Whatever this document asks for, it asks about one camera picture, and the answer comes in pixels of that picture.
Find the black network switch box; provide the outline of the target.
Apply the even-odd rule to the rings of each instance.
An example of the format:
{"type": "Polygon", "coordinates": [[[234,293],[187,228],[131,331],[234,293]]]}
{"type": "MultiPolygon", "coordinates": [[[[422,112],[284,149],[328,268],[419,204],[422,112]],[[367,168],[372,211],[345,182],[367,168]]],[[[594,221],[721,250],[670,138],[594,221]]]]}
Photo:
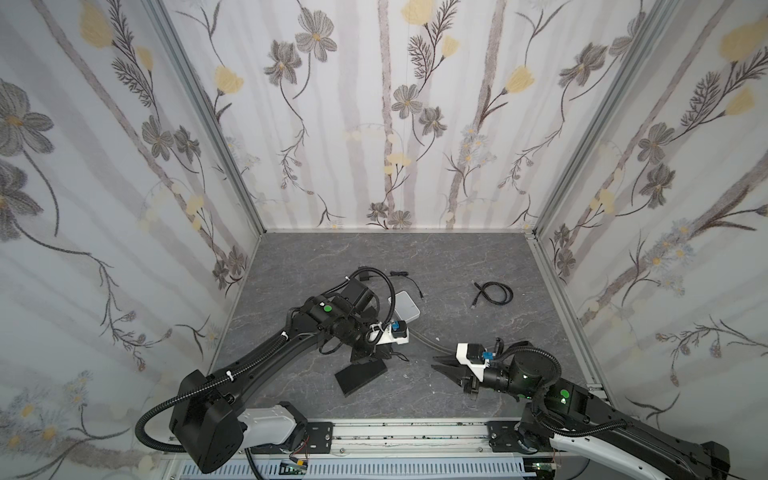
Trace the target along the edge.
{"type": "Polygon", "coordinates": [[[351,396],[387,371],[385,362],[374,359],[369,362],[353,364],[335,374],[335,379],[345,397],[351,396]]]}

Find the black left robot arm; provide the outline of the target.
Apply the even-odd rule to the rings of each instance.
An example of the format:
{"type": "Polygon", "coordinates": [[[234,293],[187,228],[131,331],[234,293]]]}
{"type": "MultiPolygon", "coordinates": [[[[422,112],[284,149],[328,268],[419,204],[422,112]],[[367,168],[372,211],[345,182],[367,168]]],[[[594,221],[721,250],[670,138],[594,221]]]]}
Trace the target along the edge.
{"type": "Polygon", "coordinates": [[[204,473],[227,463],[240,449],[299,447],[308,422],[293,405],[280,402],[265,409],[248,404],[265,384],[305,352],[332,354],[328,343],[351,350],[350,363],[336,373],[342,393],[351,395],[381,376],[391,351],[382,343],[393,323],[396,300],[389,300],[384,318],[381,302],[364,276],[389,276],[360,267],[339,285],[291,308],[284,327],[247,355],[205,375],[195,370],[181,382],[176,396],[150,408],[136,422],[135,438],[165,453],[185,453],[204,473]]]}

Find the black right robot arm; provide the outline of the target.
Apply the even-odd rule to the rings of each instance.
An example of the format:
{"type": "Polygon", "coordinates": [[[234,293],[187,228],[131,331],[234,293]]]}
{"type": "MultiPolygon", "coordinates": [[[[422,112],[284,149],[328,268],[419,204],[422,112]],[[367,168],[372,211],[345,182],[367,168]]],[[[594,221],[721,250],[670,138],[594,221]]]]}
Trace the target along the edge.
{"type": "Polygon", "coordinates": [[[692,443],[666,434],[563,378],[551,353],[527,341],[488,350],[460,343],[435,358],[433,369],[468,395],[482,389],[523,403],[514,421],[492,421],[496,453],[570,452],[634,479],[726,479],[729,450],[713,441],[692,443]]]}

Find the white rectangular device box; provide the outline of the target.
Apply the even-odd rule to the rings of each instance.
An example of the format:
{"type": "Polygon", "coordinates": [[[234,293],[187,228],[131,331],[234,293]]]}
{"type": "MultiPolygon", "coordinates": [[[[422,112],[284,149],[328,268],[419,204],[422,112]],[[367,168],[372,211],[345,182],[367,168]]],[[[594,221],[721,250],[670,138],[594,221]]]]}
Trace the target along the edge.
{"type": "Polygon", "coordinates": [[[392,323],[416,321],[421,316],[421,311],[407,291],[400,291],[394,297],[389,297],[388,302],[395,305],[392,323]]]}

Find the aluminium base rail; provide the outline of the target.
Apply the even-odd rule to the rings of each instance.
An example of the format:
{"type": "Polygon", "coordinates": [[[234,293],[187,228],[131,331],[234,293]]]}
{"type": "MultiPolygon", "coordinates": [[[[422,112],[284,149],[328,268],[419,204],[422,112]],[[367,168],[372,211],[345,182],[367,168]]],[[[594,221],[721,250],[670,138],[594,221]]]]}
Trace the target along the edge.
{"type": "Polygon", "coordinates": [[[634,479],[570,452],[496,453],[486,419],[327,420],[295,452],[237,453],[211,473],[213,479],[264,479],[255,462],[289,460],[307,467],[316,459],[359,458],[521,458],[536,476],[527,479],[588,479],[596,470],[607,478],[634,479]]]}

